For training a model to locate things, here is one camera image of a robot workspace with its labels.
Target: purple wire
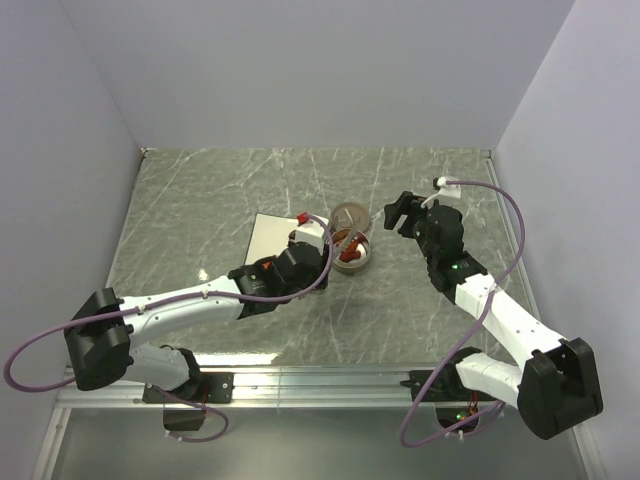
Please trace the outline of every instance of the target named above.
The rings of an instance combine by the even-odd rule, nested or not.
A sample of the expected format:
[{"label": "purple wire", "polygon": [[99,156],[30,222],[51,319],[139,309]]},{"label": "purple wire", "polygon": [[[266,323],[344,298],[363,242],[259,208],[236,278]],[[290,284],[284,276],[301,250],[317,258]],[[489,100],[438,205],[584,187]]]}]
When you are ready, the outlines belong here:
[{"label": "purple wire", "polygon": [[[524,242],[525,242],[525,228],[524,228],[524,218],[522,217],[522,212],[520,211],[520,208],[518,208],[516,201],[513,199],[511,195],[509,195],[500,187],[496,187],[495,185],[491,185],[490,183],[476,182],[473,180],[455,180],[455,181],[451,180],[451,181],[447,181],[447,184],[448,185],[469,185],[469,186],[489,188],[501,194],[504,198],[506,198],[509,201],[509,203],[513,207],[513,210],[515,211],[516,216],[518,217],[518,224],[520,227],[520,242],[518,243],[518,251],[516,252],[515,257],[513,258],[513,261],[509,264],[509,266],[505,269],[505,271],[502,272],[500,275],[498,275],[498,277],[496,277],[495,279],[495,284],[496,285],[500,284],[500,282],[502,282],[507,277],[507,275],[509,275],[513,271],[513,269],[516,268],[516,266],[518,265],[518,262],[520,261],[520,258],[522,258],[522,252],[524,250]],[[411,423],[413,416],[418,410],[418,407],[420,406],[420,402],[422,402],[422,399],[427,394],[427,391],[429,390],[429,388],[431,388],[431,385],[436,380],[440,372],[447,365],[447,363],[449,363],[451,358],[453,358],[456,352],[460,350],[460,348],[465,343],[467,343],[469,339],[478,330],[480,330],[480,328],[482,327],[482,324],[484,323],[485,319],[489,315],[489,311],[491,310],[491,304],[493,303],[494,296],[495,296],[495,290],[491,290],[487,295],[487,301],[485,302],[484,309],[482,310],[482,313],[480,314],[480,317],[478,318],[478,320],[476,320],[473,326],[458,341],[458,343],[456,343],[451,348],[451,350],[449,350],[449,352],[444,356],[442,361],[438,364],[438,366],[431,373],[431,375],[429,375],[429,378],[420,389],[420,392],[418,393],[415,400],[411,404],[411,407],[409,408],[409,411],[407,412],[407,415],[404,417],[404,420],[402,421],[402,425],[400,426],[400,443],[402,444],[403,447],[413,448],[413,447],[420,447],[422,445],[426,445],[427,443],[432,442],[433,440],[436,440],[438,438],[441,438],[445,436],[447,433],[457,430],[458,428],[468,424],[469,422],[472,422],[476,418],[480,417],[481,415],[484,415],[488,411],[493,410],[497,407],[498,408],[497,414],[493,415],[489,419],[489,421],[485,425],[483,425],[481,429],[479,429],[478,433],[481,431],[487,430],[493,424],[493,422],[498,418],[498,416],[500,415],[500,412],[502,412],[502,410],[504,409],[505,407],[504,402],[497,400],[493,402],[489,407],[471,415],[470,417],[465,418],[464,420],[459,421],[458,423],[455,423],[447,427],[444,430],[440,430],[434,433],[433,435],[429,435],[417,441],[409,441],[406,439],[407,430],[409,429],[409,424]]]},{"label": "purple wire", "polygon": [[173,437],[176,440],[180,440],[181,442],[186,442],[186,443],[206,443],[206,442],[210,442],[212,440],[216,440],[217,438],[220,438],[222,435],[225,434],[225,432],[229,428],[229,417],[227,417],[227,415],[222,410],[218,410],[217,408],[209,407],[208,405],[205,405],[204,403],[200,404],[200,403],[190,402],[189,400],[183,400],[182,398],[176,397],[175,395],[167,392],[166,390],[163,390],[160,387],[154,386],[152,388],[156,392],[159,392],[162,395],[164,395],[169,400],[172,400],[172,401],[174,401],[176,403],[184,403],[185,405],[189,405],[190,407],[198,408],[200,410],[206,410],[207,412],[210,412],[210,413],[213,413],[213,414],[219,416],[220,418],[222,418],[222,421],[224,422],[224,426],[220,429],[220,431],[218,433],[214,434],[214,435],[209,436],[209,437],[189,438],[189,437],[183,437],[181,435],[178,435],[175,432],[169,432],[169,436],[170,437]]},{"label": "purple wire", "polygon": [[[293,300],[294,298],[298,298],[303,295],[306,295],[307,293],[315,289],[318,285],[320,285],[322,280],[324,280],[324,278],[329,274],[329,270],[331,270],[331,259],[333,258],[333,249],[334,249],[333,241],[331,240],[332,237],[331,237],[331,231],[329,230],[329,227],[319,217],[315,215],[308,215],[308,217],[318,222],[318,224],[322,227],[325,235],[329,240],[329,256],[327,257],[327,263],[325,264],[324,269],[322,270],[322,273],[320,273],[320,276],[311,285],[309,285],[307,288],[303,290],[300,290],[299,292],[292,293],[291,295],[281,296],[281,297],[254,297],[252,295],[242,295],[239,293],[213,291],[213,292],[209,292],[208,298],[211,299],[215,297],[225,297],[225,298],[235,298],[238,300],[245,300],[245,301],[251,301],[251,302],[258,302],[258,303],[282,303],[282,302],[288,302],[290,300]],[[202,292],[198,291],[198,292],[185,293],[182,295],[175,295],[173,297],[168,297],[168,298],[147,304],[145,306],[145,309],[152,310],[154,308],[161,307],[163,305],[167,305],[174,302],[180,302],[182,300],[189,300],[192,298],[202,298]],[[4,364],[4,368],[2,371],[5,382],[7,382],[7,384],[10,387],[14,388],[15,390],[18,390],[20,392],[27,392],[27,393],[48,392],[50,390],[55,390],[57,388],[61,388],[66,385],[69,385],[70,383],[73,383],[75,381],[75,378],[69,378],[67,380],[63,380],[58,383],[54,383],[51,385],[44,385],[40,387],[31,387],[28,385],[22,385],[21,383],[18,383],[11,375],[11,367],[15,359],[18,357],[18,355],[20,355],[20,353],[22,353],[22,351],[25,350],[29,345],[53,333],[59,332],[61,330],[66,330],[67,328],[79,327],[81,325],[86,325],[88,323],[101,322],[104,320],[110,320],[113,318],[124,317],[126,315],[132,315],[132,314],[138,314],[138,313],[140,313],[139,307],[133,307],[127,310],[103,313],[100,315],[93,315],[90,317],[72,320],[70,322],[66,322],[62,325],[51,327],[43,332],[40,332],[39,334],[29,338],[27,341],[19,345],[13,352],[11,352],[11,354],[9,355],[9,358]]]}]

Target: purple cable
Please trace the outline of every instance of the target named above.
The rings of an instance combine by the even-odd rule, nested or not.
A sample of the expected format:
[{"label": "purple cable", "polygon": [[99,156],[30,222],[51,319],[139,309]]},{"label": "purple cable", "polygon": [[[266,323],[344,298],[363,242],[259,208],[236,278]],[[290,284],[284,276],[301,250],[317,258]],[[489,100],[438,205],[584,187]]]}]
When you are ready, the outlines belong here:
[{"label": "purple cable", "polygon": [[219,416],[220,418],[222,418],[222,421],[224,422],[224,426],[220,429],[220,431],[218,433],[214,434],[214,435],[209,436],[209,437],[189,438],[189,437],[183,437],[181,435],[178,435],[175,432],[168,432],[170,437],[173,437],[176,440],[180,440],[181,442],[186,442],[186,443],[206,443],[206,442],[210,442],[212,440],[215,440],[217,438],[220,438],[222,435],[225,434],[225,432],[229,428],[229,417],[227,417],[227,415],[223,411],[218,410],[217,408],[209,407],[209,406],[205,405],[204,403],[200,404],[200,403],[190,402],[189,400],[183,400],[183,399],[178,398],[175,395],[167,392],[166,390],[163,390],[160,387],[155,387],[154,386],[153,389],[156,392],[159,392],[162,395],[164,395],[169,400],[172,400],[172,401],[174,401],[176,403],[184,403],[185,405],[189,405],[190,407],[198,408],[200,410],[206,410],[207,412],[213,413],[213,414]]},{"label": "purple cable", "polygon": [[[509,266],[505,269],[505,271],[502,272],[500,275],[498,275],[496,277],[496,279],[495,279],[495,284],[496,285],[500,284],[500,282],[502,282],[507,277],[507,275],[509,275],[513,271],[513,269],[516,268],[516,266],[518,265],[518,262],[520,261],[520,258],[522,257],[522,252],[524,250],[525,228],[524,228],[524,218],[522,217],[522,212],[520,211],[520,208],[518,208],[518,205],[516,204],[516,201],[513,199],[513,197],[511,195],[509,195],[507,192],[505,192],[500,187],[496,187],[495,185],[491,185],[490,183],[476,182],[476,181],[472,181],[472,180],[456,180],[456,181],[448,181],[447,184],[448,185],[469,185],[469,186],[489,188],[489,189],[494,190],[495,192],[498,192],[499,194],[501,194],[504,198],[506,198],[509,201],[509,203],[513,207],[513,210],[515,211],[516,216],[518,217],[518,224],[519,224],[519,227],[520,227],[520,242],[518,244],[518,251],[516,252],[515,257],[513,258],[513,261],[509,264]],[[400,426],[400,443],[402,444],[403,447],[413,448],[413,447],[420,447],[422,445],[426,445],[427,443],[432,442],[433,440],[436,440],[438,438],[441,438],[441,437],[445,436],[447,433],[452,432],[452,431],[454,431],[454,430],[466,425],[469,422],[472,422],[476,418],[480,417],[481,415],[484,415],[485,413],[487,413],[490,410],[493,410],[493,409],[495,409],[497,407],[498,410],[497,410],[496,414],[494,414],[489,419],[489,421],[485,425],[483,425],[476,432],[476,433],[480,433],[480,432],[488,429],[491,426],[491,424],[498,418],[498,416],[500,415],[500,413],[504,409],[504,407],[505,407],[504,402],[501,402],[501,401],[497,400],[497,401],[493,402],[491,405],[489,405],[487,408],[485,408],[485,409],[483,409],[483,410],[471,415],[470,417],[465,418],[464,420],[459,421],[458,423],[455,423],[455,424],[447,427],[444,430],[440,430],[440,431],[434,433],[433,435],[429,435],[429,436],[427,436],[425,438],[422,438],[420,440],[417,440],[417,441],[409,441],[409,440],[406,439],[407,430],[409,429],[409,424],[411,423],[411,420],[413,419],[413,416],[415,415],[416,411],[418,410],[418,406],[420,405],[420,402],[422,402],[422,399],[427,394],[427,391],[429,390],[429,388],[431,387],[433,382],[436,380],[436,378],[438,377],[440,372],[444,369],[445,365],[447,363],[449,363],[449,360],[451,360],[451,358],[455,355],[455,353],[458,350],[460,350],[460,348],[465,343],[467,343],[469,341],[469,339],[478,330],[480,330],[480,328],[482,327],[482,324],[484,323],[485,319],[487,318],[487,315],[489,315],[489,311],[491,310],[491,304],[493,303],[493,297],[494,296],[495,296],[495,290],[491,290],[489,292],[489,294],[487,295],[487,301],[485,302],[484,309],[482,310],[482,313],[480,314],[480,317],[478,318],[478,320],[476,320],[476,322],[473,324],[473,326],[458,341],[458,343],[456,343],[451,348],[451,350],[449,350],[449,352],[444,356],[442,361],[438,364],[438,366],[431,373],[431,375],[429,375],[429,378],[427,379],[425,384],[420,389],[420,392],[418,393],[418,395],[416,396],[415,400],[411,404],[411,407],[409,408],[409,411],[407,412],[407,415],[404,417],[404,420],[402,421],[402,425]]]},{"label": "purple cable", "polygon": [[[302,295],[306,295],[307,293],[311,292],[313,289],[315,289],[318,285],[320,285],[320,282],[322,282],[322,280],[324,280],[324,278],[329,274],[329,270],[331,270],[331,259],[333,258],[333,241],[331,240],[331,231],[329,230],[329,227],[318,217],[316,217],[315,215],[308,215],[308,217],[311,220],[314,220],[316,222],[318,222],[318,224],[322,227],[322,229],[324,230],[325,235],[327,236],[328,240],[329,240],[329,256],[327,257],[327,263],[324,266],[324,269],[322,270],[322,273],[320,273],[320,276],[311,284],[309,285],[307,288],[300,290],[297,293],[293,293],[291,295],[285,295],[285,296],[281,296],[281,297],[254,297],[251,295],[242,295],[242,294],[238,294],[238,293],[231,293],[231,292],[218,292],[218,291],[214,291],[214,292],[209,292],[209,296],[208,298],[215,298],[215,297],[226,297],[226,298],[235,298],[238,300],[245,300],[245,301],[250,301],[250,302],[258,302],[258,303],[282,303],[282,302],[288,302],[290,300],[293,300],[294,298],[298,298],[301,297]],[[161,307],[163,305],[167,305],[170,303],[174,303],[174,302],[180,302],[182,300],[189,300],[192,298],[202,298],[202,292],[192,292],[192,293],[185,293],[182,295],[175,295],[173,297],[169,297],[169,298],[165,298],[162,300],[158,300],[157,302],[152,302],[149,303],[145,306],[146,310],[152,310],[154,308],[157,307]],[[104,320],[110,320],[112,318],[116,318],[116,317],[124,317],[126,315],[132,315],[132,314],[137,314],[140,313],[140,309],[139,307],[134,307],[134,308],[130,308],[128,310],[122,310],[122,311],[117,311],[117,312],[109,312],[109,313],[103,313],[100,315],[93,315],[91,317],[85,317],[85,318],[80,318],[77,320],[72,320],[70,322],[66,322],[62,325],[58,325],[57,327],[51,327],[48,330],[45,330],[33,337],[31,337],[30,339],[28,339],[26,342],[24,342],[23,344],[19,345],[13,352],[11,352],[11,354],[9,355],[9,358],[7,359],[7,361],[4,364],[4,369],[3,369],[3,376],[4,376],[4,380],[5,382],[7,382],[7,384],[14,388],[15,390],[18,390],[20,392],[27,392],[27,393],[42,393],[42,392],[48,392],[50,390],[55,390],[57,388],[61,388],[64,387],[66,385],[69,385],[70,383],[73,383],[75,381],[75,378],[69,378],[67,380],[63,380],[61,382],[58,383],[54,383],[51,385],[44,385],[44,386],[40,386],[40,387],[30,387],[28,385],[22,385],[21,383],[16,382],[16,380],[13,378],[13,376],[11,375],[11,367],[13,365],[13,362],[15,361],[15,359],[18,357],[18,355],[20,355],[20,353],[22,353],[23,350],[25,350],[29,345],[37,342],[38,340],[41,340],[42,338],[49,336],[53,333],[59,332],[61,330],[66,330],[67,328],[74,328],[74,327],[79,327],[81,325],[86,325],[88,323],[94,323],[94,322],[101,322]]]}]

